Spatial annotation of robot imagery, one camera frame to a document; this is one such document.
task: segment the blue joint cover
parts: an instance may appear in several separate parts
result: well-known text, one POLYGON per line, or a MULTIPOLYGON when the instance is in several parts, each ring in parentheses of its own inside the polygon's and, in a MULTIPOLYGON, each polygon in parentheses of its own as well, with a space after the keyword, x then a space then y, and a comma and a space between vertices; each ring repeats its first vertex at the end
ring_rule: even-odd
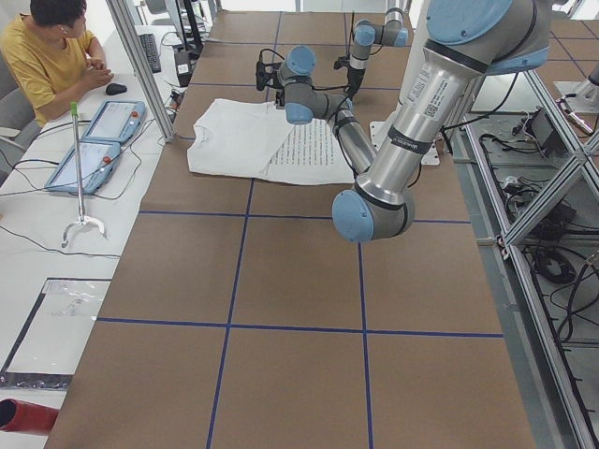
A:
POLYGON ((308 124, 312 121, 314 113, 300 103, 285 103, 285 116, 288 123, 308 124))
POLYGON ((316 56, 314 56, 314 52, 309 47, 298 45, 291 49, 285 59, 285 63, 293 73, 306 77, 314 71, 316 56))
POLYGON ((405 47, 408 43, 408 29, 402 28, 393 42, 393 47, 405 47))
POLYGON ((368 47, 374 43, 376 32, 370 25, 358 25, 354 31, 354 40, 363 47, 368 47))
POLYGON ((432 40, 460 45, 483 36, 512 6, 513 0, 431 0, 427 28, 432 40))
POLYGON ((549 55, 549 47, 532 53, 523 54, 516 58, 507 59, 493 63, 487 69, 485 75, 505 75, 506 73, 516 73, 524 70, 537 68, 545 63, 549 55))
POLYGON ((333 223, 344 239, 365 242, 373 239, 373 215, 366 201, 353 190, 344 190, 333 201, 333 223))

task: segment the person's hand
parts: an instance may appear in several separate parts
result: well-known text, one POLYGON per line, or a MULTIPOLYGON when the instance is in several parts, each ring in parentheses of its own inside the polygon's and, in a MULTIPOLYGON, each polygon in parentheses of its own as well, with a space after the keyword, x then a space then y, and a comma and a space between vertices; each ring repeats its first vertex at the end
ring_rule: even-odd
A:
POLYGON ((104 61, 97 58, 88 58, 85 64, 87 68, 93 67, 96 70, 104 70, 106 68, 106 64, 104 64, 104 61))
POLYGON ((103 68, 101 70, 95 69, 95 68, 90 68, 83 72, 83 76, 81 77, 81 80, 83 81, 85 86, 88 88, 88 90, 91 91, 92 89, 95 89, 96 87, 106 86, 113 78, 114 78, 114 75, 112 75, 110 70, 108 70, 106 68, 103 68))

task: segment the dark hair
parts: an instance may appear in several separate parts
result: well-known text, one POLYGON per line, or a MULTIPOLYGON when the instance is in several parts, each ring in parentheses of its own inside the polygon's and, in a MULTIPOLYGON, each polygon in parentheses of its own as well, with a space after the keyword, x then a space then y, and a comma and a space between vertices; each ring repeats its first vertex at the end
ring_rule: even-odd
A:
POLYGON ((86 0, 31 0, 31 16, 39 26, 72 27, 85 14, 86 0))

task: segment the red cylinder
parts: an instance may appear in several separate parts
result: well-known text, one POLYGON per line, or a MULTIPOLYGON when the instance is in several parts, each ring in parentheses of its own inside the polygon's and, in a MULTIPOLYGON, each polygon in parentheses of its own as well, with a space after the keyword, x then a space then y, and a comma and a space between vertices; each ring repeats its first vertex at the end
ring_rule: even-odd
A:
POLYGON ((58 410, 16 399, 0 401, 0 430, 50 435, 58 410))

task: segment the black computer mouse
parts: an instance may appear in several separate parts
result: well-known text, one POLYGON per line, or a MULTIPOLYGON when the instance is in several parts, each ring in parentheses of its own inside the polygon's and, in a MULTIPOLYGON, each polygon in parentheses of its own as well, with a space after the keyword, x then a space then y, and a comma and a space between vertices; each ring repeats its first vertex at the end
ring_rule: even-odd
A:
POLYGON ((122 94, 123 92, 127 92, 127 86, 117 84, 116 82, 112 82, 106 86, 106 95, 117 95, 122 94))

